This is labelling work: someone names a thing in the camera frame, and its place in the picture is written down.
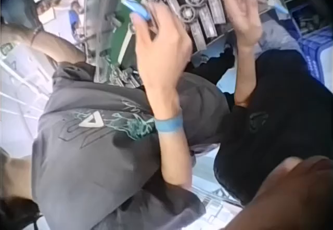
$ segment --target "fingers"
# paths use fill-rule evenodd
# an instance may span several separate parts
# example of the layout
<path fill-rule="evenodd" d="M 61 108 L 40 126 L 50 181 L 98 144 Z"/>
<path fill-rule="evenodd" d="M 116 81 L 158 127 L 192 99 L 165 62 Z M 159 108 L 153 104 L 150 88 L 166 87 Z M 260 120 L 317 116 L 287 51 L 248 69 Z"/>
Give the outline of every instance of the fingers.
<path fill-rule="evenodd" d="M 138 14 L 131 13 L 130 17 L 135 30 L 136 47 L 151 43 L 147 22 Z"/>
<path fill-rule="evenodd" d="M 232 22 L 237 23 L 242 18 L 237 0 L 223 0 L 228 17 Z"/>
<path fill-rule="evenodd" d="M 174 15 L 166 4 L 152 3 L 150 7 L 153 9 L 156 23 L 159 26 L 159 33 L 172 33 L 177 30 Z"/>
<path fill-rule="evenodd" d="M 327 157 L 313 156 L 297 165 L 290 173 L 290 176 L 304 175 L 321 169 L 333 169 L 333 161 Z"/>
<path fill-rule="evenodd" d="M 258 8 L 258 0 L 245 0 L 246 10 L 249 22 L 253 25 L 261 25 L 260 16 L 259 16 L 259 8 Z"/>

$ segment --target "blue container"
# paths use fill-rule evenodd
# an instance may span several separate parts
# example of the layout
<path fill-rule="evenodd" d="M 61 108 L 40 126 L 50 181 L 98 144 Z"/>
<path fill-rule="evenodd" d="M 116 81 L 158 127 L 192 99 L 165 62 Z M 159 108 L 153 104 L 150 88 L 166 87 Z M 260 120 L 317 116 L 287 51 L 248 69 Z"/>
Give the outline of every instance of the blue container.
<path fill-rule="evenodd" d="M 325 49 L 332 47 L 332 37 L 333 33 L 331 27 L 325 27 L 298 40 L 308 63 L 311 75 L 323 84 L 325 84 L 325 82 L 321 63 L 321 53 Z"/>

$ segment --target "hair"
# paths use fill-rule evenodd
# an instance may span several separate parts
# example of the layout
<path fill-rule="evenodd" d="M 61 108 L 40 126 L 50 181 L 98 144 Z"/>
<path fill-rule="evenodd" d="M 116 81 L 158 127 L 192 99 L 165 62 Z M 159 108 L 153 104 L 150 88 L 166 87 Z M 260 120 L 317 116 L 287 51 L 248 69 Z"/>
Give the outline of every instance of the hair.
<path fill-rule="evenodd" d="M 36 221 L 41 217 L 41 214 L 35 202 L 19 197 L 5 199 L 3 177 L 5 164 L 9 161 L 10 156 L 3 148 L 0 148 L 0 152 L 0 229 L 21 230 L 32 223 L 37 229 Z"/>
<path fill-rule="evenodd" d="M 73 2 L 71 3 L 71 9 L 73 9 L 73 7 L 74 7 L 75 4 L 80 5 L 80 3 L 79 3 L 78 1 L 73 1 Z"/>

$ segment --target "gray t-shirt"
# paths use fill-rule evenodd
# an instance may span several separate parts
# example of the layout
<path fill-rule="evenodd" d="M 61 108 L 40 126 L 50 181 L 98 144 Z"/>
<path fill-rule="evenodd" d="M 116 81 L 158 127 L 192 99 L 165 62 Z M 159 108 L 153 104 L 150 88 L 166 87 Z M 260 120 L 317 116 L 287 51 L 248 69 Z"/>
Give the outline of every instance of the gray t-shirt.
<path fill-rule="evenodd" d="M 94 73 L 86 63 L 62 63 L 39 120 L 32 192 L 51 229 L 91 229 L 160 168 L 145 93 L 93 83 Z M 178 92 L 190 149 L 207 151 L 202 144 L 219 142 L 220 121 L 229 113 L 226 99 L 216 86 L 188 73 Z"/>

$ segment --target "graphic print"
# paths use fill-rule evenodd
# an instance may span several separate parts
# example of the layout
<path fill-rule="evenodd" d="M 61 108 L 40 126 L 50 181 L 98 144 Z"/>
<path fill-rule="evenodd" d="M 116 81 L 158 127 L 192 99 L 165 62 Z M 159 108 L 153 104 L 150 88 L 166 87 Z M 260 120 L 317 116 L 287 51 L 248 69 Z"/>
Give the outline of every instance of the graphic print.
<path fill-rule="evenodd" d="M 96 128 L 107 127 L 116 131 L 125 132 L 133 140 L 138 140 L 150 134 L 155 126 L 153 117 L 145 120 L 140 114 L 142 111 L 130 101 L 122 100 L 125 105 L 122 112 L 104 115 L 101 110 L 79 110 L 74 113 L 74 117 L 81 122 L 80 127 Z"/>

